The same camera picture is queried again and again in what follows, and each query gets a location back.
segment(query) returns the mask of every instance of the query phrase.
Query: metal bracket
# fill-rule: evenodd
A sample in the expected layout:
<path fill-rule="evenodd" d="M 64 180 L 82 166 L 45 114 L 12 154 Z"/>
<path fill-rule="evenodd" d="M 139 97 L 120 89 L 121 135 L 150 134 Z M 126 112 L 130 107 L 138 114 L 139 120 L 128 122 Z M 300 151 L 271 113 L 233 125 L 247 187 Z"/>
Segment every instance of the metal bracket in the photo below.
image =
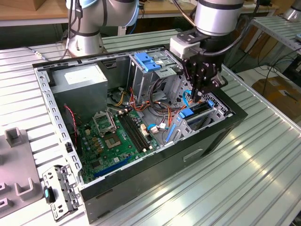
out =
<path fill-rule="evenodd" d="M 69 165 L 53 166 L 43 173 L 47 188 L 52 188 L 55 201 L 50 204 L 56 222 L 77 211 L 80 194 Z"/>

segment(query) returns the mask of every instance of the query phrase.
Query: red wire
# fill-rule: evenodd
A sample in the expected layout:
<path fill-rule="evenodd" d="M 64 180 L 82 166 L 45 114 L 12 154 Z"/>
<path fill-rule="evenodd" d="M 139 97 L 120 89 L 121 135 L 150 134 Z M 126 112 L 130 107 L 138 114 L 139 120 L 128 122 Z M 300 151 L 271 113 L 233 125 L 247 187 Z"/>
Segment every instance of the red wire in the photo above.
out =
<path fill-rule="evenodd" d="M 74 134 L 75 134 L 75 146 L 76 146 L 77 134 L 76 134 L 76 123 L 75 123 L 74 113 L 71 111 L 71 109 L 68 106 L 64 105 L 64 107 L 70 112 L 72 119 L 73 119 Z"/>

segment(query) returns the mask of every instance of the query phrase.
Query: blue tab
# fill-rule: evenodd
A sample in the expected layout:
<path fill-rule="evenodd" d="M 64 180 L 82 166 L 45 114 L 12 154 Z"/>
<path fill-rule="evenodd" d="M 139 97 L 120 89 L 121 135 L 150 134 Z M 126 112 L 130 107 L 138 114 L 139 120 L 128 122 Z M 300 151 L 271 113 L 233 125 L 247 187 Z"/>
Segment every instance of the blue tab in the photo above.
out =
<path fill-rule="evenodd" d="M 184 115 L 182 112 L 179 113 L 179 116 L 180 116 L 182 119 L 185 118 L 185 115 Z"/>
<path fill-rule="evenodd" d="M 208 104 L 209 104 L 210 107 L 213 107 L 213 106 L 214 106 L 214 103 L 213 103 L 212 100 L 208 100 Z"/>
<path fill-rule="evenodd" d="M 45 190 L 45 198 L 48 198 L 49 193 L 48 193 L 48 189 Z"/>
<path fill-rule="evenodd" d="M 184 119 L 190 115 L 193 115 L 193 111 L 190 108 L 185 108 L 185 109 L 181 110 L 179 115 L 182 117 L 182 119 Z"/>
<path fill-rule="evenodd" d="M 172 128 L 170 129 L 170 132 L 169 132 L 169 134 L 168 134 L 168 136 L 167 136 L 167 138 L 166 138 L 166 143 L 169 141 L 169 139 L 170 139 L 170 137 L 171 137 L 171 135 L 172 135 L 172 133 L 173 133 L 173 131 L 174 131 L 174 129 L 175 129 L 175 124 L 172 126 Z"/>
<path fill-rule="evenodd" d="M 147 55 L 146 53 L 135 53 L 135 59 L 141 64 L 141 66 L 147 71 L 155 71 L 161 69 L 160 65 L 157 65 L 155 61 L 153 61 L 152 57 Z"/>

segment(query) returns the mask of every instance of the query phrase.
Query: aluminum extrusion table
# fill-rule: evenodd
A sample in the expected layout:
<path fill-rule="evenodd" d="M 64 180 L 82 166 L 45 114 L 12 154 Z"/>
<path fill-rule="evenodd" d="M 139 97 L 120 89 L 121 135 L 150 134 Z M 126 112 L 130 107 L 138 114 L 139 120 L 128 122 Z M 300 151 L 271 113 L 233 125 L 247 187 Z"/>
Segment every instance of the aluminum extrusion table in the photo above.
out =
<path fill-rule="evenodd" d="M 103 39 L 108 51 L 168 43 L 176 31 Z M 58 59 L 64 47 L 33 47 Z M 0 133 L 26 129 L 38 174 L 66 163 L 24 49 L 0 50 Z M 92 225 L 289 225 L 301 210 L 301 129 L 247 87 L 229 69 L 223 88 L 247 113 L 205 158 L 177 173 Z M 55 223 L 41 199 L 2 219 L 0 225 L 88 225 L 83 206 Z"/>
<path fill-rule="evenodd" d="M 249 43 L 248 51 L 259 38 L 261 31 L 270 35 L 292 50 L 301 49 L 301 42 L 295 37 L 301 33 L 301 22 L 289 22 L 280 16 L 256 17 L 252 24 L 259 28 L 254 38 Z"/>

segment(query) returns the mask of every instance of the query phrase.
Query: black cable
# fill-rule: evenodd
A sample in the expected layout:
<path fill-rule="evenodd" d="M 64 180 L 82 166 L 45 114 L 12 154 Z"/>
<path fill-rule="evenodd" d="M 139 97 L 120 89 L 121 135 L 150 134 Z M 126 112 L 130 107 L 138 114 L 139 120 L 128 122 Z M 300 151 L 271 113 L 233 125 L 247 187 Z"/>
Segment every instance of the black cable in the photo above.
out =
<path fill-rule="evenodd" d="M 80 30 L 80 22 L 81 22 L 81 19 L 83 17 L 83 9 L 80 5 L 80 2 L 79 0 L 75 0 L 75 19 L 74 19 L 74 22 L 76 21 L 76 19 L 78 19 L 78 27 L 77 27 L 77 31 L 73 34 L 73 36 L 70 38 L 70 39 L 73 39 L 76 34 L 79 32 Z"/>
<path fill-rule="evenodd" d="M 256 15 L 257 11 L 258 11 L 258 8 L 259 8 L 259 3 L 260 0 L 257 0 L 257 3 L 256 3 L 256 7 L 253 11 L 253 15 L 251 17 L 251 19 L 254 18 L 254 16 Z M 250 24 L 251 24 L 251 19 L 248 17 L 248 16 L 242 16 L 242 19 L 245 19 L 246 20 L 246 25 L 244 27 L 244 29 L 242 30 L 241 34 L 239 35 L 239 37 L 233 42 L 231 43 L 228 47 L 220 50 L 220 51 L 217 51 L 215 53 L 200 53 L 202 56 L 205 56 L 205 57 L 216 57 L 216 56 L 220 56 L 224 53 L 226 53 L 228 50 L 232 49 L 235 45 L 237 45 L 246 35 L 247 31 L 249 30 L 249 27 L 250 27 Z"/>
<path fill-rule="evenodd" d="M 256 16 L 256 13 L 257 13 L 257 11 L 259 9 L 259 6 L 260 6 L 260 0 L 257 0 L 255 9 L 254 9 L 253 14 L 252 14 L 253 18 Z"/>
<path fill-rule="evenodd" d="M 247 54 L 249 54 L 251 52 L 251 50 L 253 49 L 253 47 L 257 44 L 257 42 L 259 42 L 259 39 L 257 39 L 254 44 L 251 46 L 251 48 L 245 52 L 245 54 L 237 61 L 234 63 L 234 65 L 232 65 L 231 67 L 229 68 L 233 68 L 235 65 L 237 65 Z"/>
<path fill-rule="evenodd" d="M 191 19 L 193 17 L 193 14 L 195 14 L 196 11 L 197 11 L 197 6 L 191 11 L 191 13 L 189 15 Z"/>
<path fill-rule="evenodd" d="M 299 51 L 299 50 L 301 50 L 301 48 L 295 49 L 294 51 L 292 51 L 292 52 L 290 52 L 290 53 L 288 53 L 288 54 L 286 54 L 286 55 L 280 57 L 280 58 L 272 65 L 272 67 L 270 67 L 269 72 L 268 72 L 268 74 L 267 74 L 267 76 L 266 76 L 266 79 L 265 79 L 265 82 L 264 82 L 264 87 L 263 87 L 263 91 L 262 91 L 262 96 L 263 96 L 263 97 L 264 97 L 264 92 L 265 92 L 265 88 L 266 88 L 266 86 L 267 86 L 268 77 L 269 77 L 269 73 L 271 72 L 271 69 L 277 64 L 278 61 L 280 61 L 281 59 L 285 58 L 286 56 L 289 56 L 289 55 L 291 55 L 292 53 L 297 52 L 297 51 Z"/>
<path fill-rule="evenodd" d="M 180 7 L 180 5 L 178 4 L 178 2 L 176 0 L 173 0 L 175 6 L 178 8 L 178 10 L 182 13 L 183 17 L 192 25 L 192 26 L 196 26 L 193 19 L 191 19 L 184 11 L 183 9 Z"/>
<path fill-rule="evenodd" d="M 217 57 L 217 56 L 225 54 L 228 50 L 230 50 L 234 46 L 236 46 L 245 37 L 245 35 L 246 35 L 246 33 L 247 33 L 247 31 L 249 30 L 249 27 L 250 27 L 250 18 L 246 15 L 243 15 L 241 18 L 246 21 L 245 22 L 246 25 L 243 28 L 243 30 L 242 30 L 241 34 L 239 35 L 239 37 L 234 42 L 232 42 L 229 46 L 227 46 L 226 48 L 224 48 L 220 51 L 217 51 L 217 52 L 214 52 L 214 53 L 200 52 L 200 55 L 205 56 L 205 57 Z"/>

